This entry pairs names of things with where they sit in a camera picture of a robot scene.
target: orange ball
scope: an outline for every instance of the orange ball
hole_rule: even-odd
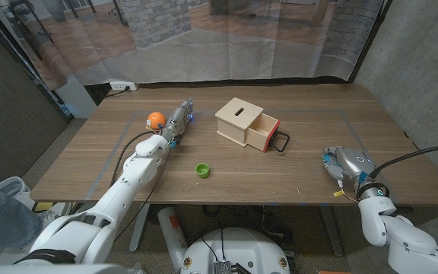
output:
[[[167,120],[162,113],[154,112],[148,115],[147,126],[151,126],[152,129],[161,129],[165,126]]]

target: gray wall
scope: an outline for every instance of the gray wall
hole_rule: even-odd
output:
[[[371,91],[419,148],[438,145],[438,1],[394,1],[354,82]],[[438,152],[428,157],[438,168]],[[408,217],[438,243],[438,217],[427,217],[432,211]],[[386,263],[384,256],[364,259],[371,258],[373,265]]]
[[[0,181],[23,176],[66,126],[0,43]]]

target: power strip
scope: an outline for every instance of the power strip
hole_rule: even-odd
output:
[[[111,88],[113,91],[124,91],[126,87],[129,87],[130,91],[136,91],[138,90],[139,84],[131,83],[131,82],[124,82],[124,81],[115,81],[110,82]]]

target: green cup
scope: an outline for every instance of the green cup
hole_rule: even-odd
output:
[[[195,167],[195,172],[200,178],[207,178],[209,175],[209,166],[207,164],[200,163]]]

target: person's leg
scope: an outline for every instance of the person's leg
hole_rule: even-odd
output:
[[[43,223],[24,204],[0,191],[0,247],[24,247],[37,237]]]

